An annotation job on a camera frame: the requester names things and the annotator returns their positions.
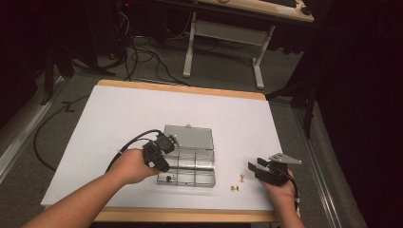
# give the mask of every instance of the black cable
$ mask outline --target black cable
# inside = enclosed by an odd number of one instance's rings
[[[47,167],[48,169],[52,170],[52,171],[56,171],[56,168],[54,168],[53,166],[51,166],[50,164],[48,164],[45,160],[42,159],[42,157],[39,154],[38,151],[38,147],[37,147],[37,140],[38,140],[38,136],[39,136],[39,132],[41,131],[41,129],[45,126],[45,124],[47,122],[49,122],[53,117],[55,117],[57,114],[59,114],[60,112],[62,112],[63,110],[66,110],[66,108],[68,108],[70,105],[73,105],[85,98],[89,97],[89,95],[86,95],[84,97],[81,97],[71,103],[66,104],[65,106],[63,106],[62,108],[60,108],[59,110],[57,110],[55,113],[53,113],[52,115],[50,115],[49,117],[47,117],[38,127],[38,129],[35,132],[35,135],[33,137],[33,151],[35,152],[35,156],[36,158],[39,160],[39,162],[41,162],[45,167]]]
[[[109,65],[106,65],[106,66],[100,66],[100,68],[109,69],[109,68],[117,67],[117,66],[121,65],[122,63],[124,63],[126,59],[127,59],[127,52],[124,51],[124,52],[122,52],[121,56],[119,57],[119,59],[116,62],[114,62],[112,64],[109,64]],[[74,61],[72,61],[72,64],[75,67],[78,67],[78,68],[81,68],[81,69],[91,69],[90,67],[82,66],[82,65],[80,65],[80,64],[78,64],[78,63],[76,63]]]
[[[135,143],[135,142],[137,142],[137,141],[140,141],[140,140],[148,140],[148,139],[141,139],[141,137],[144,136],[144,135],[147,135],[147,134],[149,134],[149,133],[154,133],[154,132],[155,132],[155,133],[158,133],[158,135],[163,134],[163,132],[160,131],[160,130],[148,130],[148,131],[145,131],[144,133],[142,133],[142,134],[136,136],[133,140],[129,141],[126,145],[124,145],[124,147],[122,147],[122,149],[119,150],[119,152],[115,155],[115,157],[113,157],[112,161],[111,161],[110,164],[107,166],[107,169],[106,169],[105,172],[109,171],[109,169],[110,169],[110,167],[112,167],[113,163],[114,163],[116,160],[118,160],[118,159],[124,154],[124,152],[127,150],[127,148],[128,148],[131,144],[133,144],[133,143]]]
[[[131,70],[131,72],[128,72],[127,59],[125,60],[125,71],[126,71],[127,76],[125,77],[124,81],[128,80],[129,82],[131,82],[131,75],[134,73],[134,70],[136,69],[136,66],[137,66],[137,63],[138,63],[137,60],[139,58],[138,57],[139,54],[137,52],[136,47],[133,46],[133,49],[134,49],[134,54],[136,54],[136,61],[134,61],[134,66],[133,66],[133,69]]]
[[[131,47],[130,47],[130,48],[133,48],[133,49],[134,49],[135,55],[136,55],[136,60],[133,60],[133,58],[132,58],[133,55],[130,57],[130,58],[135,62],[135,66],[133,67],[133,70],[132,70],[130,73],[128,72],[127,63],[125,63],[126,73],[127,73],[126,79],[128,79],[129,81],[131,81],[131,74],[134,72],[134,68],[136,67],[137,63],[148,62],[148,61],[150,61],[151,59],[155,58],[155,59],[158,61],[158,64],[157,64],[157,66],[156,66],[156,74],[157,74],[157,77],[158,77],[158,78],[160,78],[161,80],[166,81],[166,82],[170,82],[170,83],[176,82],[176,83],[179,83],[179,84],[184,85],[184,86],[190,86],[189,84],[187,84],[187,83],[185,83],[185,82],[183,82],[183,81],[180,81],[180,80],[176,79],[174,76],[172,76],[172,75],[170,74],[170,72],[169,72],[168,67],[166,66],[166,64],[163,63],[163,61],[161,60],[160,56],[159,56],[157,53],[155,53],[154,51],[152,51],[151,49],[149,49],[149,48],[147,48],[147,47],[135,47],[133,39],[131,40]],[[139,53],[148,54],[148,55],[150,55],[150,58],[147,59],[147,60],[145,60],[145,61],[139,62]],[[159,76],[158,71],[157,71],[159,65],[163,65],[163,67],[165,68],[165,71],[166,71],[167,75],[168,75],[170,78],[172,78],[174,81],[167,81],[167,80],[164,80],[163,78],[161,78],[161,77]]]

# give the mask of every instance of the metal stand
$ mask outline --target metal stand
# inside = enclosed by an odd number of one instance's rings
[[[183,77],[190,77],[193,60],[193,43],[195,35],[200,35],[248,45],[261,46],[259,57],[252,59],[252,67],[255,72],[257,87],[259,89],[264,89],[260,72],[260,62],[264,56],[264,53],[266,52],[267,46],[270,43],[274,30],[275,26],[271,26],[268,31],[260,31],[197,20],[197,13],[193,12],[189,45],[187,47],[186,58],[184,60]]]

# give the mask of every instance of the desk leg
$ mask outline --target desk leg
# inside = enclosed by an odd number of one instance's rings
[[[253,70],[255,72],[255,79],[256,79],[256,86],[259,89],[264,89],[263,79],[261,78],[261,71],[260,71],[260,62],[266,52],[267,46],[272,39],[273,31],[275,30],[276,26],[271,26],[267,31],[267,35],[264,37],[263,44],[261,45],[260,55],[258,58],[252,59]]]
[[[190,71],[192,70],[193,41],[195,40],[196,16],[197,13],[193,12],[192,26],[190,28],[190,36],[189,36],[189,46],[187,47],[186,59],[184,60],[184,68],[183,68],[183,77],[185,78],[190,77]]]

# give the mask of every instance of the small part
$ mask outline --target small part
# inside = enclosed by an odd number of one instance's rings
[[[240,182],[244,182],[244,180],[243,180],[244,178],[245,178],[245,175],[241,174],[240,175]]]
[[[235,190],[237,190],[237,192],[239,192],[240,188],[237,185],[232,185],[231,191],[235,191]]]

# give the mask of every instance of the metal case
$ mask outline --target metal case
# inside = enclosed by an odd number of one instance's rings
[[[165,135],[175,135],[180,146],[163,157],[169,171],[158,175],[158,184],[214,187],[214,145],[209,128],[166,125]]]

